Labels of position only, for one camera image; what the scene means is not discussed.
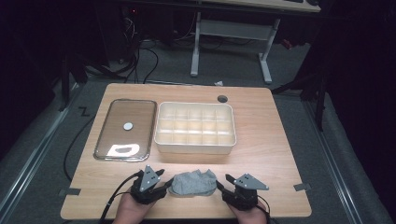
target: black tape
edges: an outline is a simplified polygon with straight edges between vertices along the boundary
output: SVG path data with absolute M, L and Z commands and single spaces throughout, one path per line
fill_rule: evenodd
M 81 189 L 61 189 L 59 191 L 59 196 L 64 197 L 66 195 L 79 195 Z
M 300 191 L 300 190 L 305 190 L 305 191 L 309 191 L 311 190 L 311 185 L 310 184 L 298 184 L 298 185 L 294 185 L 294 189 L 296 191 Z
M 85 112 L 87 111 L 87 106 L 79 106 L 78 109 L 82 109 L 81 116 L 82 117 L 89 117 L 89 114 L 86 114 Z

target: small round object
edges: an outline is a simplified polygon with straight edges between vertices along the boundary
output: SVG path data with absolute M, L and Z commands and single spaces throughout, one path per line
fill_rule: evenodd
M 125 131 L 130 131 L 133 127 L 134 127 L 134 125 L 131 122 L 124 123 L 124 130 Z

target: controller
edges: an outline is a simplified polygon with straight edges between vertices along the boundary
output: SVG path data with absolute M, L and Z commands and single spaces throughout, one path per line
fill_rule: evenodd
M 217 187 L 221 191 L 222 200 L 239 211 L 247 211 L 257 205 L 257 189 L 269 189 L 266 185 L 249 174 L 244 174 L 238 179 L 233 178 L 231 175 L 225 175 L 225 178 L 235 185 L 235 191 L 232 192 L 227 190 L 219 181 L 216 181 Z
M 166 190 L 172 185 L 173 178 L 167 181 L 162 187 L 156 188 L 160 182 L 164 169 L 154 172 L 149 165 L 146 166 L 145 171 L 137 173 L 137 179 L 131 186 L 131 196 L 142 204 L 153 203 L 165 197 Z

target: wooden table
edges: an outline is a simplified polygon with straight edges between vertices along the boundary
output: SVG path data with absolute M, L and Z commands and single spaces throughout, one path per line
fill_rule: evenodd
M 225 95 L 233 108 L 237 143 L 229 155 L 196 155 L 160 153 L 151 145 L 149 158 L 144 162 L 97 161 L 94 147 L 112 101 L 120 98 L 190 103 L 218 103 Z M 273 217 L 307 217 L 311 207 L 305 192 L 296 191 L 301 184 L 288 139 L 271 92 L 265 88 L 168 86 L 141 84 L 110 84 L 92 125 L 86 146 L 70 188 L 81 189 L 79 195 L 65 198 L 61 215 L 65 219 L 90 219 L 102 215 L 106 202 L 117 186 L 129 175 L 149 164 L 155 171 L 164 169 L 162 181 L 174 175 L 200 169 L 213 171 L 226 189 L 234 186 L 225 174 L 238 178 L 250 173 L 269 186 L 259 194 L 270 204 Z M 133 181 L 125 185 L 126 190 Z M 120 197 L 116 198 L 107 218 L 114 218 Z M 233 217 L 216 190 L 209 197 L 178 198 L 168 193 L 150 210 L 147 218 L 228 218 Z

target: gray carpet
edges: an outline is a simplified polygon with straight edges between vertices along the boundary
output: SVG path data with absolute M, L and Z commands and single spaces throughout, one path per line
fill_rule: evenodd
M 159 56 L 157 68 L 151 74 L 148 82 L 166 81 L 188 83 L 195 85 L 213 85 L 214 82 L 223 81 L 224 86 L 249 86 L 267 87 L 273 89 L 289 81 L 296 74 L 308 46 L 286 50 L 279 45 L 274 45 L 269 56 L 269 66 L 273 74 L 273 84 L 267 86 L 263 83 L 260 65 L 256 54 L 249 52 L 232 52 L 225 49 L 203 49 L 201 55 L 200 75 L 191 78 L 191 47 L 176 46 L 171 49 L 157 45 L 154 50 Z M 154 66 L 155 56 L 148 50 L 140 50 L 140 60 L 137 74 L 141 82 Z M 65 177 L 63 162 L 65 153 L 73 142 L 76 134 L 94 116 L 106 85 L 114 80 L 91 77 L 90 81 L 81 87 L 81 92 L 70 105 L 69 111 L 59 129 L 49 144 L 49 151 L 35 173 L 28 188 L 15 207 L 8 223 L 63 223 L 60 211 L 64 197 L 59 195 L 61 189 L 67 189 L 69 181 Z M 17 173 L 21 170 L 29 155 L 34 151 L 39 139 L 56 115 L 56 106 L 59 98 L 55 100 L 49 110 L 43 112 L 40 118 L 31 125 L 21 140 L 13 148 L 11 154 L 1 162 L 1 196 L 16 180 Z M 285 223 L 349 223 L 346 211 L 338 196 L 328 167 L 326 166 L 321 144 L 317 138 L 316 130 L 312 126 L 304 104 L 294 94 L 276 95 L 276 106 L 282 119 L 290 147 L 296 160 L 300 175 L 304 183 L 310 184 L 311 190 L 307 192 L 312 207 L 312 215 L 304 218 L 277 218 L 280 224 Z M 361 169 L 359 161 L 348 143 L 342 125 L 339 123 L 331 106 L 327 102 L 324 115 L 324 134 L 332 149 L 341 173 L 352 191 L 357 207 L 360 209 L 363 223 L 392 223 L 382 204 L 376 198 L 370 181 Z M 81 107 L 86 107 L 82 116 Z M 78 164 L 80 153 L 84 147 L 91 128 L 91 123 L 78 136 L 71 147 L 67 157 L 66 167 L 73 176 Z M 167 220 L 145 221 L 146 223 L 220 223 L 219 220 Z M 234 220 L 221 221 L 235 223 Z M 95 220 L 73 220 L 71 223 L 96 223 Z

